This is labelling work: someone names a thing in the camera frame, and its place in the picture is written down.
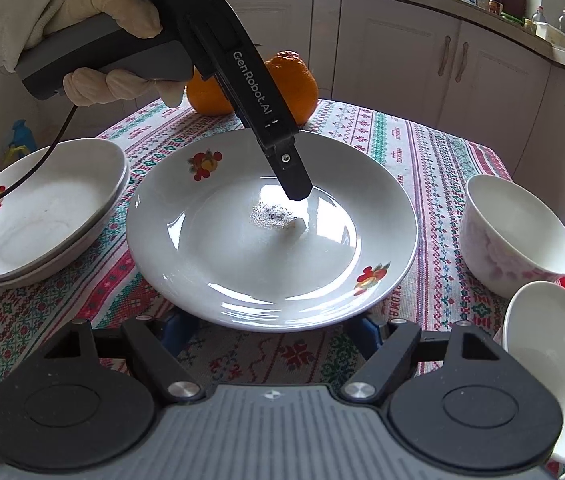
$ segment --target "ridged gray surface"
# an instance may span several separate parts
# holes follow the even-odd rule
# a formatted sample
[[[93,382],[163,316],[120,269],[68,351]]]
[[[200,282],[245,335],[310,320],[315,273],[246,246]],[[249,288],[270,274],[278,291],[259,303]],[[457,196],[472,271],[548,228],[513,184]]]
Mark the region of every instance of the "ridged gray surface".
[[[549,478],[540,470],[510,476]],[[115,462],[47,475],[0,466],[0,480],[443,480],[378,414],[325,386],[219,386],[211,399],[165,410],[147,439]]]

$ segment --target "orange fruit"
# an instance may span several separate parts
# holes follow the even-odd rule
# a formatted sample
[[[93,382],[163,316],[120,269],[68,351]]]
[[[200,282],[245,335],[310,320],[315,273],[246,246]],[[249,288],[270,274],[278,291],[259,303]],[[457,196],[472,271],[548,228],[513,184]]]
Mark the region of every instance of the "orange fruit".
[[[187,98],[194,110],[201,115],[227,115],[234,111],[216,78],[210,77],[203,81],[198,69],[194,69],[194,78],[187,83]]]
[[[301,56],[286,50],[266,62],[269,73],[298,126],[309,120],[319,104],[319,86]]]
[[[298,126],[309,120],[319,103],[319,87],[301,57],[289,50],[279,52],[266,63],[278,90]],[[234,110],[215,78],[203,81],[198,70],[187,84],[187,98],[198,113],[218,116]]]

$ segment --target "patterned tablecloth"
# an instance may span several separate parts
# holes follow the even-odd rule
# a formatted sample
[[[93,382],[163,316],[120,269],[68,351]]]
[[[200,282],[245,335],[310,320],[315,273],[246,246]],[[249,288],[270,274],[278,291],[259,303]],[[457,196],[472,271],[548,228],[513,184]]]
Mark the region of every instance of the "patterned tablecloth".
[[[131,184],[109,226],[75,263],[46,282],[0,289],[0,379],[73,317],[88,317],[100,328],[169,308],[131,259],[124,231],[128,203],[144,175],[170,153],[201,136],[241,127],[234,116],[201,117],[187,102],[173,110],[154,102],[102,134],[126,150]],[[342,103],[321,102],[306,129],[368,153],[398,179],[415,206],[418,256],[377,312],[405,317],[425,330],[449,330],[453,322],[468,319],[493,335],[506,304],[467,272],[458,232],[466,180],[476,173],[508,177],[498,157],[420,124]],[[202,325],[179,360],[205,383],[336,387],[362,362],[340,326],[281,335],[211,324]]]

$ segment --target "pink floral pattern on bowl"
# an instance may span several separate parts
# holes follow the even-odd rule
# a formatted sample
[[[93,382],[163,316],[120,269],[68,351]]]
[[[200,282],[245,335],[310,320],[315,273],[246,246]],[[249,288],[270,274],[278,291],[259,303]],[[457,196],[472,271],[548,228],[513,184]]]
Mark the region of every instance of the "pink floral pattern on bowl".
[[[480,217],[471,201],[465,203],[460,232],[467,268],[493,293],[511,298],[530,282],[554,282],[561,274],[539,269],[522,257]]]

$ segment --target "knife block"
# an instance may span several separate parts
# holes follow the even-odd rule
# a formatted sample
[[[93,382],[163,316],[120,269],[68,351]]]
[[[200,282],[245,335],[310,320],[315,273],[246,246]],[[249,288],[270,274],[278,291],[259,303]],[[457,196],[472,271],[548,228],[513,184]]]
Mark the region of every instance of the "knife block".
[[[526,7],[527,0],[503,0],[503,12],[519,20],[524,19]]]

